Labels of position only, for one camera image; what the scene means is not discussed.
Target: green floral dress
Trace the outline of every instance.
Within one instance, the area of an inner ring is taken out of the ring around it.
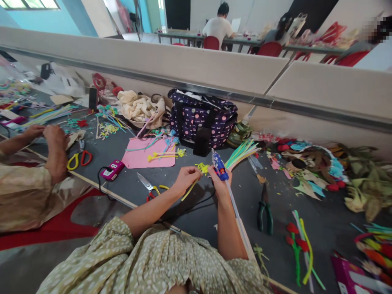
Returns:
[[[204,293],[268,292],[254,261],[225,261],[206,240],[162,225],[135,244],[129,227],[114,218],[55,267],[38,293],[166,293],[188,279]]]

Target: floor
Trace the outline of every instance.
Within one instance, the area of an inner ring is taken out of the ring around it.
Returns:
[[[113,217],[122,216],[128,211],[127,206],[110,201],[106,196],[88,197],[76,207],[71,220],[81,225],[102,227]],[[90,238],[81,238],[0,251],[0,292],[36,293],[56,265],[89,241]]]
[[[128,41],[136,41],[139,42],[139,38],[138,35],[136,33],[126,33],[123,34],[123,37],[125,40]],[[146,42],[146,43],[157,43],[159,44],[159,38],[157,34],[151,34],[151,33],[144,33],[140,35],[140,39],[142,42]],[[163,44],[167,44],[170,45],[170,38],[161,38],[162,43]],[[179,39],[174,39],[173,38],[173,43],[184,43],[184,40],[180,41]],[[238,47],[239,45],[233,45],[233,51],[232,52],[237,52],[238,51]],[[246,54],[248,52],[249,47],[248,46],[244,46],[242,49],[242,54]],[[286,57],[290,57],[292,54],[292,51],[289,51],[286,55]],[[325,54],[311,54],[310,58],[307,62],[312,62],[312,63],[319,63],[323,58],[324,58]]]

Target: scissors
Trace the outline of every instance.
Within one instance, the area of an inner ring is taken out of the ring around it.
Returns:
[[[257,229],[262,232],[263,231],[263,214],[264,210],[267,211],[267,234],[272,236],[272,232],[274,230],[274,220],[272,218],[271,205],[268,202],[268,191],[267,186],[264,183],[263,191],[261,192],[261,201],[258,203],[258,211],[257,211]]]
[[[137,173],[137,174],[138,174],[139,180],[143,183],[144,186],[146,186],[146,188],[149,192],[148,196],[147,196],[147,202],[150,201],[150,197],[151,197],[151,199],[155,198],[155,196],[152,194],[152,190],[155,190],[158,193],[158,195],[160,195],[160,192],[156,186],[151,185],[151,183],[149,181],[147,181],[146,178],[143,177],[140,173]],[[169,190],[169,187],[166,187],[163,185],[159,185],[159,187],[162,189]]]
[[[91,154],[90,152],[88,152],[88,151],[85,150],[85,141],[84,141],[84,140],[80,140],[80,141],[79,141],[79,150],[78,150],[78,152],[76,152],[76,153],[71,157],[71,159],[68,161],[68,165],[67,165],[67,169],[68,169],[68,170],[75,170],[75,169],[78,168],[78,166],[79,166],[79,154],[80,154],[80,153],[82,154],[82,160],[81,160],[81,162],[80,162],[80,164],[81,164],[82,166],[88,165],[88,164],[91,162],[91,159],[93,159],[92,154]],[[85,163],[84,160],[85,160],[86,154],[89,156],[89,160]],[[71,167],[71,163],[72,163],[73,160],[75,160],[75,166],[74,166],[74,167]]]

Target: cream cloth bag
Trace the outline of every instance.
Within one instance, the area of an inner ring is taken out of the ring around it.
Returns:
[[[121,113],[136,127],[142,128],[153,115],[154,118],[146,126],[147,129],[156,129],[167,125],[162,121],[166,112],[165,100],[159,94],[152,97],[138,95],[134,91],[120,91],[117,95],[120,101]]]

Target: black hair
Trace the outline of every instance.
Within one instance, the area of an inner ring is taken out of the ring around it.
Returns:
[[[275,35],[275,41],[278,41],[283,37],[283,34],[289,30],[292,23],[293,17],[291,16],[291,14],[288,12],[283,14],[278,23],[278,31]]]
[[[229,5],[226,2],[223,2],[218,9],[218,15],[229,14]]]
[[[377,25],[377,30],[369,39],[370,44],[378,44],[385,40],[392,33],[392,16],[384,18],[382,22]]]

